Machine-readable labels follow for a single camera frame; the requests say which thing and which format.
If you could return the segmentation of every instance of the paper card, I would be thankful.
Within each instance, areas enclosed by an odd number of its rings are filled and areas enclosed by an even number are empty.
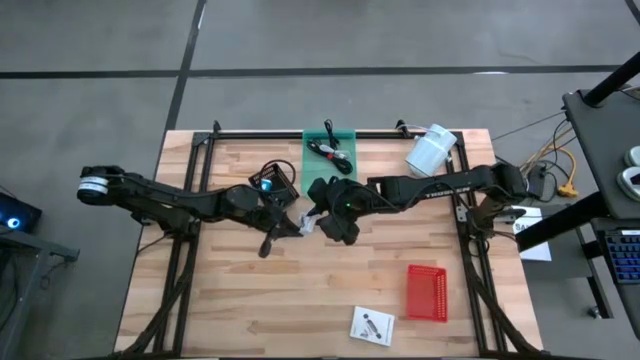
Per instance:
[[[528,228],[529,226],[542,220],[542,213],[540,208],[527,207],[527,206],[512,206],[514,209],[523,209],[526,213],[518,218],[513,223],[513,233],[517,234],[520,231]],[[551,250],[549,250],[549,243],[545,242],[538,246],[532,247],[529,250],[520,253],[522,260],[537,260],[537,261],[551,261]]]
[[[394,320],[393,315],[356,306],[351,323],[351,337],[391,346]]]

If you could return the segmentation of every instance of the red plastic basket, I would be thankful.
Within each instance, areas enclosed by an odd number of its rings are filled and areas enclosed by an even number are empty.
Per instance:
[[[447,322],[447,271],[409,265],[407,278],[407,317]]]

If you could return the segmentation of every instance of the wooden tabletop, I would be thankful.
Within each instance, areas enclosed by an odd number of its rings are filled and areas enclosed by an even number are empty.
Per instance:
[[[488,131],[462,132],[470,166],[493,164]],[[182,188],[192,134],[193,131],[167,133],[157,181]],[[358,140],[359,181],[366,182],[371,176],[409,174],[404,157],[412,146],[413,141],[408,140]],[[247,178],[265,162],[276,158],[291,161],[300,171],[301,154],[299,140],[216,141],[209,189],[247,183]],[[194,190],[202,159],[200,155]],[[299,213],[311,207],[311,201],[301,197],[288,213],[290,218],[297,219]],[[353,246],[335,243],[316,229],[303,238],[279,239],[271,255],[260,259],[257,253],[264,233],[228,220],[205,224],[200,236],[183,356],[477,354],[451,200],[423,201],[401,214],[366,216],[358,220],[358,226],[361,233]],[[160,235],[157,227],[146,228],[140,246]],[[171,240],[167,239],[137,258],[116,350],[130,345],[158,309],[170,250]],[[507,238],[493,238],[489,258],[500,306],[527,340],[541,348],[515,243]],[[409,264],[446,269],[447,323],[407,320],[405,294]],[[396,316],[390,347],[349,337],[356,305]],[[495,348],[486,309],[483,317],[490,348]],[[168,348],[173,340],[173,324],[174,321],[170,321]]]

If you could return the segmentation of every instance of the gray floor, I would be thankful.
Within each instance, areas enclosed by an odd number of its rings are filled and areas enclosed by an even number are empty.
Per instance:
[[[196,0],[0,0],[0,71],[175,70]],[[209,0],[192,68],[619,64],[639,49],[622,0]],[[606,74],[190,79],[178,129],[389,128],[397,119],[499,135],[558,112],[561,95]],[[140,228],[115,208],[75,199],[83,165],[151,176],[175,79],[0,80],[0,184],[44,210],[40,233],[82,249],[30,316],[25,359],[108,353]],[[520,162],[562,118],[501,139]],[[595,190],[584,156],[575,184]],[[568,166],[564,159],[562,164]],[[594,321],[586,281],[530,281],[547,350],[635,358],[607,277],[615,319]]]

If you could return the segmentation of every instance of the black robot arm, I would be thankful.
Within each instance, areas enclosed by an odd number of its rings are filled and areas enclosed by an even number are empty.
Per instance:
[[[129,210],[142,225],[158,223],[173,237],[196,235],[199,221],[230,219],[267,233],[259,252],[266,257],[271,242],[302,235],[279,204],[260,205],[259,191],[248,185],[235,185],[192,193],[125,172],[118,166],[93,166],[82,169],[77,196],[85,204]]]
[[[398,213],[418,202],[468,191],[480,191],[487,197],[470,209],[470,221],[476,229],[492,230],[493,219],[505,207],[527,196],[527,187],[517,167],[508,164],[481,165],[470,171],[415,179],[409,176],[382,176],[367,179],[362,185],[348,179],[319,178],[309,188],[315,203],[310,215],[328,211],[318,220],[322,231],[335,241],[355,243],[359,229],[356,220],[376,213]]]

